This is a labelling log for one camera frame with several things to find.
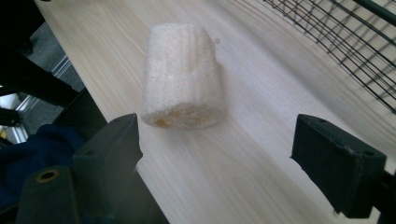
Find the white sponge roll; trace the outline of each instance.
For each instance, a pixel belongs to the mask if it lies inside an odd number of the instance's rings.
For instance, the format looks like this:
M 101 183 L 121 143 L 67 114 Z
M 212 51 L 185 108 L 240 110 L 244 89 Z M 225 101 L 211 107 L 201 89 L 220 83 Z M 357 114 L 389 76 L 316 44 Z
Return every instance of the white sponge roll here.
M 223 99 L 214 43 L 196 24 L 166 23 L 150 30 L 142 120 L 170 129 L 218 122 Z

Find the blue fabric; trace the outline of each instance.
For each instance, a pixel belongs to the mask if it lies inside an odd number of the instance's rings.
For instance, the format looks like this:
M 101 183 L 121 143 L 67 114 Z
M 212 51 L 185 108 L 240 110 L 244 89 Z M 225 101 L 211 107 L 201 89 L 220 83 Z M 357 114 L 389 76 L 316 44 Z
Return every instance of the blue fabric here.
M 25 180 L 36 171 L 70 166 L 84 143 L 74 128 L 46 124 L 25 143 L 0 149 L 0 208 L 19 200 Z

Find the wire rack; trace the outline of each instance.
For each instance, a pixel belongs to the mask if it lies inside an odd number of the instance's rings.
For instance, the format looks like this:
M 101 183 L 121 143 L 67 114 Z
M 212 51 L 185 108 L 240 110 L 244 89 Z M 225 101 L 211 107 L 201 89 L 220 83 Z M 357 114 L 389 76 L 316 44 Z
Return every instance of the wire rack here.
M 323 47 L 368 92 L 396 114 L 394 0 L 263 2 Z

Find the wooden table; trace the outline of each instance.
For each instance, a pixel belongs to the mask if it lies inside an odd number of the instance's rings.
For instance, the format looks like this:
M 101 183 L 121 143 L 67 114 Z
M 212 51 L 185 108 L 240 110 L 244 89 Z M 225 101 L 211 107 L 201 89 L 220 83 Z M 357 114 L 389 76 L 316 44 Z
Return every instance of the wooden table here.
M 139 120 L 138 172 L 171 223 L 350 220 L 290 159 L 295 120 L 327 119 L 396 159 L 396 116 L 314 43 L 256 0 L 36 0 L 107 120 L 142 109 L 149 28 L 203 25 L 216 43 L 221 124 L 166 131 Z

